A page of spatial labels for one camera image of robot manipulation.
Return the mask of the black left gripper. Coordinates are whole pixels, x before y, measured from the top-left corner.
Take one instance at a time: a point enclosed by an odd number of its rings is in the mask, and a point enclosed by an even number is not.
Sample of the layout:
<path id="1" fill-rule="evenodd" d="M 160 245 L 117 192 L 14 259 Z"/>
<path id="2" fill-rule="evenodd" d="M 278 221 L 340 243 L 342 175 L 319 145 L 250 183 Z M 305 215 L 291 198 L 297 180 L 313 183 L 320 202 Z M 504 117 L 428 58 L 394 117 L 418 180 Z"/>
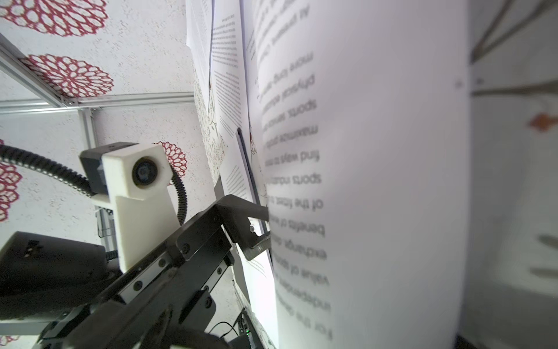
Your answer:
<path id="1" fill-rule="evenodd" d="M 206 332 L 217 304 L 212 289 L 234 263 L 233 247 L 252 260 L 270 247 L 251 221 L 267 207 L 227 195 L 199 212 L 65 322 L 45 330 L 38 348 L 228 348 Z"/>

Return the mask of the teal folder with black inside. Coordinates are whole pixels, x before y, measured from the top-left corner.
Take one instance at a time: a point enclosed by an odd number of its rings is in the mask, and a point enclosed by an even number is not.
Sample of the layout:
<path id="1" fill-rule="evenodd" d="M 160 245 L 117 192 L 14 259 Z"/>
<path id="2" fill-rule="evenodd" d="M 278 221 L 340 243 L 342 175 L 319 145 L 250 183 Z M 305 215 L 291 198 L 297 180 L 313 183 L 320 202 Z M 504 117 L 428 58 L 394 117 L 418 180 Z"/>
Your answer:
<path id="1" fill-rule="evenodd" d="M 255 182 L 255 179 L 254 179 L 254 172 L 252 171 L 251 164 L 250 164 L 250 156 L 248 155 L 249 149 L 247 150 L 241 128 L 237 128 L 237 135 L 236 136 L 237 136 L 239 149 L 241 150 L 242 159 L 243 159 L 244 164 L 245 164 L 246 173 L 247 173 L 247 177 L 248 177 L 248 183 L 249 183 L 249 187 L 250 187 L 253 202 L 255 204 L 258 204 L 258 205 L 261 206 L 259 194 L 258 194 L 258 191 L 257 191 L 256 182 Z M 258 221 L 257 225 L 260 229 L 260 232 L 262 234 L 263 233 L 269 233 L 269 230 L 267 228 L 267 223 L 265 221 L 262 221 L 262 220 L 257 220 L 257 221 Z M 267 257 L 268 257 L 268 260 L 270 262 L 270 265 L 273 267 L 273 257 L 271 255 L 270 250 L 267 250 Z"/>

